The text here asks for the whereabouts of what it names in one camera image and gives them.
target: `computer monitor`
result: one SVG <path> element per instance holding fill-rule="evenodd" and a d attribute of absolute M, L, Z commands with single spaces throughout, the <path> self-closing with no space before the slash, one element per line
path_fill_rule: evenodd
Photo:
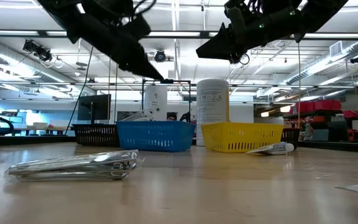
<path fill-rule="evenodd" d="M 348 141 L 349 135 L 347 133 L 346 121 L 332 121 L 327 122 L 329 129 L 329 140 L 333 142 Z"/>
<path fill-rule="evenodd" d="M 110 119 L 111 95 L 82 96 L 78 103 L 78 121 Z"/>

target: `yellow basket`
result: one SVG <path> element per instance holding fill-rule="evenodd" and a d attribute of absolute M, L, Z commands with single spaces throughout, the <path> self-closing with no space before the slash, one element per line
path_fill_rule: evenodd
<path fill-rule="evenodd" d="M 203 124 L 205 147 L 219 152 L 248 152 L 280 142 L 284 125 L 252 123 Z"/>

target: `wooden table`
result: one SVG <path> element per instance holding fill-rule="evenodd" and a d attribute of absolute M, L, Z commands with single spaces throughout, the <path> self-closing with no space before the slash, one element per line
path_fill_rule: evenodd
<path fill-rule="evenodd" d="M 17 162 L 110 151 L 75 143 L 0 147 L 0 224 L 358 223 L 358 153 L 299 148 L 290 156 L 194 147 L 140 152 L 143 167 L 112 182 L 6 181 Z"/>

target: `white bottle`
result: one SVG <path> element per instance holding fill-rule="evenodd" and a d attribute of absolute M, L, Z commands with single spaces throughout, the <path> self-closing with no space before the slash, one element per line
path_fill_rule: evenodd
<path fill-rule="evenodd" d="M 293 144 L 280 142 L 251 150 L 247 154 L 259 153 L 263 155 L 285 155 L 294 150 Z"/>

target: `blue basket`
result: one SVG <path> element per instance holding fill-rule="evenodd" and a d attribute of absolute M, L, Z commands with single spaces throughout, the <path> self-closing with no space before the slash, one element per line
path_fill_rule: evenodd
<path fill-rule="evenodd" d="M 182 121 L 118 121 L 124 149 L 181 152 L 191 147 L 196 126 Z"/>

